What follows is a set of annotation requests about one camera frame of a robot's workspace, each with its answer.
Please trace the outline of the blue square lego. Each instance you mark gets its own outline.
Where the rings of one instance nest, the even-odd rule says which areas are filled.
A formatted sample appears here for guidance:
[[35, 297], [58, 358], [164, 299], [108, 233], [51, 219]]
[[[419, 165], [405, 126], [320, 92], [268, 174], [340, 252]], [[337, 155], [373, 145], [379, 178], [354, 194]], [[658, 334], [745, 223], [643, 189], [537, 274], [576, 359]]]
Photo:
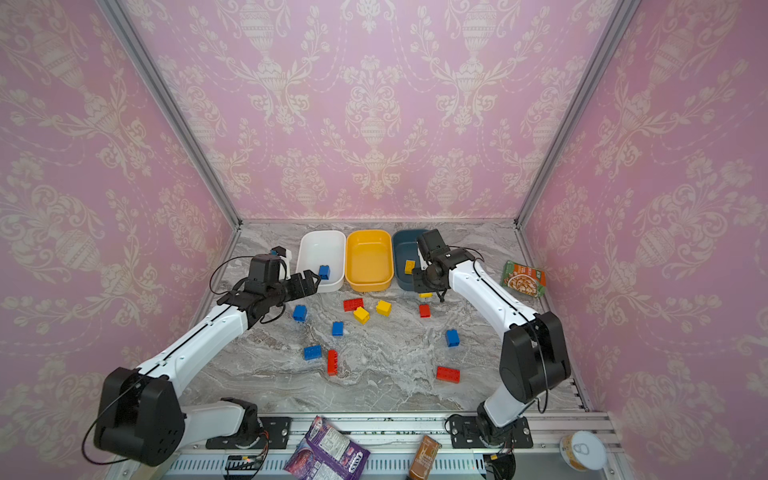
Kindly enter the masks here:
[[304, 323], [307, 319], [308, 309], [306, 305], [296, 305], [293, 311], [293, 319], [296, 322]]

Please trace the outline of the white plastic container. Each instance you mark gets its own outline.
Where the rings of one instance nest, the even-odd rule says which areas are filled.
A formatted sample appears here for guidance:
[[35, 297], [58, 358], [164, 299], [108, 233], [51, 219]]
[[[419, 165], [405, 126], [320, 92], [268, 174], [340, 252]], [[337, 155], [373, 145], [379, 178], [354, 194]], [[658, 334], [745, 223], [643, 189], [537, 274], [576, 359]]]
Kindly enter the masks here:
[[329, 267], [329, 279], [322, 280], [318, 294], [335, 292], [344, 284], [347, 237], [338, 230], [319, 230], [305, 234], [299, 244], [296, 271], [319, 272], [322, 265]]

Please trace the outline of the dark teal plastic container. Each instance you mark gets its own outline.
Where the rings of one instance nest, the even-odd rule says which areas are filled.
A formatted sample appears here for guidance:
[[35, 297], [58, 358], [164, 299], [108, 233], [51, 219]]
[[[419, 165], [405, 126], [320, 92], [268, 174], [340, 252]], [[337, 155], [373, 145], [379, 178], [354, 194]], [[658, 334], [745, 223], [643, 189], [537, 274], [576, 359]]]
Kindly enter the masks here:
[[425, 229], [406, 229], [392, 236], [395, 280], [404, 291], [413, 291], [412, 275], [405, 273], [406, 262], [412, 260], [416, 268], [421, 267], [417, 239], [425, 232]]

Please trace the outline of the yellow plastic container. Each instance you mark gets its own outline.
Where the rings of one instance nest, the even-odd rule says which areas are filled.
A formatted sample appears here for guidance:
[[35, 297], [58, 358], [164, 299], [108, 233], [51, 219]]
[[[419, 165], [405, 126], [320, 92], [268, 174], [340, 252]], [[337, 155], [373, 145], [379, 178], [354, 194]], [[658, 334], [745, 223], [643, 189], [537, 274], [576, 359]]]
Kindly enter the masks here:
[[384, 230], [352, 232], [347, 238], [345, 279], [360, 293], [387, 290], [394, 278], [391, 235]]

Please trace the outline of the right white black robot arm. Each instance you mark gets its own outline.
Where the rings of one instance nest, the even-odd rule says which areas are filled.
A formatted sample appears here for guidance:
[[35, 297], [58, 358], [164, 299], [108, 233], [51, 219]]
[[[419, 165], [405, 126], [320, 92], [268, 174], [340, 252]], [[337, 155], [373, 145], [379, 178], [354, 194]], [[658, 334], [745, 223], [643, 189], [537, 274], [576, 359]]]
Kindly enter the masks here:
[[453, 291], [462, 296], [499, 335], [500, 385], [478, 406], [477, 425], [486, 444], [504, 443], [537, 399], [546, 399], [571, 377], [561, 320], [520, 302], [493, 281], [481, 261], [460, 249], [420, 259], [412, 276], [418, 293], [443, 298]]

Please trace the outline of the red lego centre top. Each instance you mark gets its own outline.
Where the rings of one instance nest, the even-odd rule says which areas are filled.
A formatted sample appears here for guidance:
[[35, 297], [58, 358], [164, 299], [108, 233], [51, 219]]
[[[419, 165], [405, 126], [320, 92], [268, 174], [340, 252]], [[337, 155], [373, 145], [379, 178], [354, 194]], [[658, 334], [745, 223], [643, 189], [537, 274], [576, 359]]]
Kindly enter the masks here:
[[358, 308], [364, 307], [363, 298], [353, 298], [343, 301], [343, 309], [345, 312], [354, 312]]

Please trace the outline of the yellow lego centre right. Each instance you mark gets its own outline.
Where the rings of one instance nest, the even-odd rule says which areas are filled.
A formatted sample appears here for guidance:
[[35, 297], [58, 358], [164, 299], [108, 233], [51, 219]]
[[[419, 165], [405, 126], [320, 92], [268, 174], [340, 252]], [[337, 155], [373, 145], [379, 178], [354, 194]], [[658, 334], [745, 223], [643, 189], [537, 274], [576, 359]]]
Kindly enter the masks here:
[[392, 304], [390, 302], [380, 300], [376, 305], [376, 312], [379, 315], [389, 317], [392, 312]]

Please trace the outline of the yellow lego centre left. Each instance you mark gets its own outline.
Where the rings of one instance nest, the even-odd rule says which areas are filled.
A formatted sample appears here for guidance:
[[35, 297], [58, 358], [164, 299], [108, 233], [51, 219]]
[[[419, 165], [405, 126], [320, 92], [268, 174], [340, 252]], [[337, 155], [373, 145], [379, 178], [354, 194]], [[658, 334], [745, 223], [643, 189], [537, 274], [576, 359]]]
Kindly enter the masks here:
[[370, 313], [363, 307], [358, 307], [353, 312], [354, 318], [362, 325], [370, 320]]

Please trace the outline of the green food packet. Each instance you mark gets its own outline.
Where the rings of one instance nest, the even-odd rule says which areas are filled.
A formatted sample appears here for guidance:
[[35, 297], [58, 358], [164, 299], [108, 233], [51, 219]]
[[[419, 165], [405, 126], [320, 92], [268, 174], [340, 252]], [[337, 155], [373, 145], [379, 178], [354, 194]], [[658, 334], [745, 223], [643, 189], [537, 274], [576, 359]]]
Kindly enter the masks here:
[[539, 298], [546, 292], [547, 276], [543, 270], [509, 260], [504, 266], [501, 285], [518, 293]]

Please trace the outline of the red long lego lower right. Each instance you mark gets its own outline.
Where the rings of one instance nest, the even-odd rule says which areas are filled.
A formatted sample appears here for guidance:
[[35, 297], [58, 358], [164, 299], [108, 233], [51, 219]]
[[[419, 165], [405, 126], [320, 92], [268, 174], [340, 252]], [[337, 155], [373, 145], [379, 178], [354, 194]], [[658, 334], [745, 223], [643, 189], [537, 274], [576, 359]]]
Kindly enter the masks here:
[[436, 379], [443, 382], [458, 384], [461, 380], [461, 372], [444, 366], [438, 366], [436, 369]]

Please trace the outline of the purple snack box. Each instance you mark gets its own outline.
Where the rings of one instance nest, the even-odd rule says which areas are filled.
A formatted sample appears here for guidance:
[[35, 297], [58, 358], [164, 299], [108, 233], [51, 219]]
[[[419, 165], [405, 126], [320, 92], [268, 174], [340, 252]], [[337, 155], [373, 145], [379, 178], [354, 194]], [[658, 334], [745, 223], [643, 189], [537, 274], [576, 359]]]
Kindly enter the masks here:
[[283, 470], [296, 479], [359, 479], [370, 451], [316, 416]]

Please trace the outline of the brown snack bar packet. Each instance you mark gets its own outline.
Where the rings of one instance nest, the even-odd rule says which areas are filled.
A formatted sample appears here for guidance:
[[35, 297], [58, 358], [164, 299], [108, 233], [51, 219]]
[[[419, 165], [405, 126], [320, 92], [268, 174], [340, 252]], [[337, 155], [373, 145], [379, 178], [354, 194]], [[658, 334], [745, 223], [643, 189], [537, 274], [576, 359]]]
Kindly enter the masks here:
[[433, 469], [442, 445], [428, 435], [424, 435], [413, 457], [407, 478], [410, 480], [427, 480]]

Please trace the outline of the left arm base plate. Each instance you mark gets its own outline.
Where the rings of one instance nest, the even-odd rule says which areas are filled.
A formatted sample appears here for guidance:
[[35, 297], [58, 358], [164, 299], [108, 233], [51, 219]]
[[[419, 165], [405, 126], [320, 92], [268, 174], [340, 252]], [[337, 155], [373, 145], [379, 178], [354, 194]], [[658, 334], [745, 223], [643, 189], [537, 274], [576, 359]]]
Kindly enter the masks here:
[[292, 418], [287, 416], [267, 416], [259, 419], [261, 433], [249, 445], [237, 443], [233, 437], [215, 437], [206, 441], [208, 450], [256, 449], [262, 450], [269, 444], [269, 450], [285, 450], [290, 439]]

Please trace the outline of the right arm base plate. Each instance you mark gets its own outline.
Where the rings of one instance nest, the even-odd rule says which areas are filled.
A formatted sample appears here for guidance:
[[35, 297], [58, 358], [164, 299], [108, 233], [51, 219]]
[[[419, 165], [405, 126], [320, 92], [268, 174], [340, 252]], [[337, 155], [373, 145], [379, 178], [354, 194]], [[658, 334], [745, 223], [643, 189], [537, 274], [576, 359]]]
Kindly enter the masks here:
[[497, 427], [490, 420], [477, 416], [452, 414], [444, 427], [454, 449], [530, 449], [534, 446], [526, 418]]

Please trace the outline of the aluminium front rail frame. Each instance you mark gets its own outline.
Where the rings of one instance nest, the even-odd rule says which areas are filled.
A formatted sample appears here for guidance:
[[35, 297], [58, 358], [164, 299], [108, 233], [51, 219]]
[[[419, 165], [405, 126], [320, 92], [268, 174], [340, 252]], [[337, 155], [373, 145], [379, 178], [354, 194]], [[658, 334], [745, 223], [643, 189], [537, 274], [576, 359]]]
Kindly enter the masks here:
[[[490, 479], [493, 455], [510, 453], [517, 479], [630, 479], [633, 474], [614, 427], [605, 413], [529, 411], [526, 418], [534, 446], [530, 449], [454, 449], [444, 423], [452, 414], [470, 412], [334, 413], [329, 422], [350, 440], [370, 451], [362, 474], [365, 479], [403, 479], [424, 435], [442, 448], [430, 473], [433, 479]], [[198, 442], [183, 448], [159, 467], [126, 462], [112, 466], [109, 479], [287, 479], [283, 467], [308, 431], [312, 413], [287, 413], [292, 418], [285, 450], [208, 450]], [[563, 460], [559, 443], [576, 431], [595, 434], [607, 449], [607, 464], [600, 471], [580, 472]]]

